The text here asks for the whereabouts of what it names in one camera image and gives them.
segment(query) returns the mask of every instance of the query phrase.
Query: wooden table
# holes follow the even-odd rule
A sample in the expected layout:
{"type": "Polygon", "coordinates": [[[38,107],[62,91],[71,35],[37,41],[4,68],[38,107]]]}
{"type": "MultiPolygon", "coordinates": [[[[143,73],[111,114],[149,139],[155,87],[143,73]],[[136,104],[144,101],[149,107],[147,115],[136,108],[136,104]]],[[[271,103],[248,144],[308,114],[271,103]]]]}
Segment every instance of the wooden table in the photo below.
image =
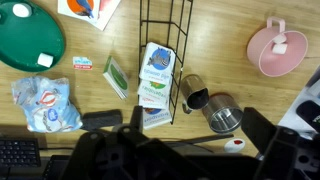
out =
{"type": "MultiPolygon", "coordinates": [[[[0,132],[8,136],[37,137],[42,147],[73,147],[85,131],[39,134],[26,129],[21,109],[13,104],[10,83],[17,79],[42,75],[48,78],[67,77],[70,99],[81,113],[121,109],[128,122],[137,105],[139,58],[139,1],[122,0],[105,31],[81,20],[57,14],[57,1],[33,0],[57,21],[66,38],[66,51],[53,69],[39,74],[21,72],[0,63],[0,132]],[[112,55],[130,79],[130,96],[121,100],[102,76],[107,57],[112,55]],[[93,61],[92,71],[74,70],[72,57],[85,56],[93,61]]],[[[255,107],[277,124],[303,88],[320,62],[320,4],[298,0],[202,0],[194,1],[190,35],[185,58],[184,76],[201,76],[210,94],[227,92],[240,107],[255,107]],[[268,16],[284,18],[287,28],[304,33],[309,50],[301,65],[291,73],[270,78],[260,73],[247,59],[246,46],[268,16]]],[[[209,129],[201,111],[186,115],[179,106],[174,125],[144,131],[149,137],[175,140],[215,134],[209,129]]],[[[257,150],[241,129],[235,137],[246,140],[241,153],[254,156],[257,150]]],[[[219,140],[201,145],[223,152],[228,141],[219,140]]],[[[51,151],[49,154],[70,151],[51,151]]]]}

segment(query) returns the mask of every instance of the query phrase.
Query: green tray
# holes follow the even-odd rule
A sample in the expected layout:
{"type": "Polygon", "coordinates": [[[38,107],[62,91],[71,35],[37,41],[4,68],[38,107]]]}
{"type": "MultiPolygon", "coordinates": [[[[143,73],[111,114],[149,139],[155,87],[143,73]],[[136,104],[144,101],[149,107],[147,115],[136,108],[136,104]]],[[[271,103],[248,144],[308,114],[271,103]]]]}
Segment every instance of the green tray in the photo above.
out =
{"type": "Polygon", "coordinates": [[[0,0],[0,60],[27,72],[41,72],[54,67],[64,53],[64,38],[52,17],[38,5],[26,0],[0,0]],[[32,15],[13,14],[16,3],[27,3],[32,15]],[[50,68],[37,64],[40,53],[54,57],[50,68]]]}

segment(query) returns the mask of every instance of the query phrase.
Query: keyboard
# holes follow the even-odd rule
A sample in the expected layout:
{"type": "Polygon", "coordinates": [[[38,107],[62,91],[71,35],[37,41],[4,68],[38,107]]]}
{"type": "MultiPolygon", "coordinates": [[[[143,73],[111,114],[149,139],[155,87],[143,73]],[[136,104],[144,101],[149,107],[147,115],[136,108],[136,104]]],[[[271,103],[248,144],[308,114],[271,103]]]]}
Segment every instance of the keyboard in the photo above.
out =
{"type": "Polygon", "coordinates": [[[0,167],[41,166],[37,139],[0,137],[0,167]]]}

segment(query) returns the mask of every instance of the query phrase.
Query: black metal stand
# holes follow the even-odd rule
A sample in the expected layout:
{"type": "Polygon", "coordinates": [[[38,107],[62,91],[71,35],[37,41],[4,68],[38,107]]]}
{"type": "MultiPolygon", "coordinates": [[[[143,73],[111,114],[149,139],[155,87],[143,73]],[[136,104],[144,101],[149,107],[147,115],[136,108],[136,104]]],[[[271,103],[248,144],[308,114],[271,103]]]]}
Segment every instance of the black metal stand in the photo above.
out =
{"type": "Polygon", "coordinates": [[[148,42],[169,47],[176,54],[170,90],[171,124],[176,114],[192,7],[193,0],[140,0],[139,71],[148,42]]]}

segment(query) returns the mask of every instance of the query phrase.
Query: pink mug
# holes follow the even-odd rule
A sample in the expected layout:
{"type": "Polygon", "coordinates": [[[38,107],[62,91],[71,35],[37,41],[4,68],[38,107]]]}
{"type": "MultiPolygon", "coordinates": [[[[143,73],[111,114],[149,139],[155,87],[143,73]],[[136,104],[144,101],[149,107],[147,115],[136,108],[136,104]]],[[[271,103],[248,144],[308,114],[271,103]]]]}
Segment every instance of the pink mug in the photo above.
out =
{"type": "Polygon", "coordinates": [[[285,21],[277,17],[269,17],[267,27],[256,33],[250,40],[247,55],[250,62],[270,77],[282,76],[296,68],[307,53],[308,40],[298,31],[285,31],[285,21]],[[287,49],[284,54],[272,52],[273,39],[278,35],[286,36],[287,49]]]}

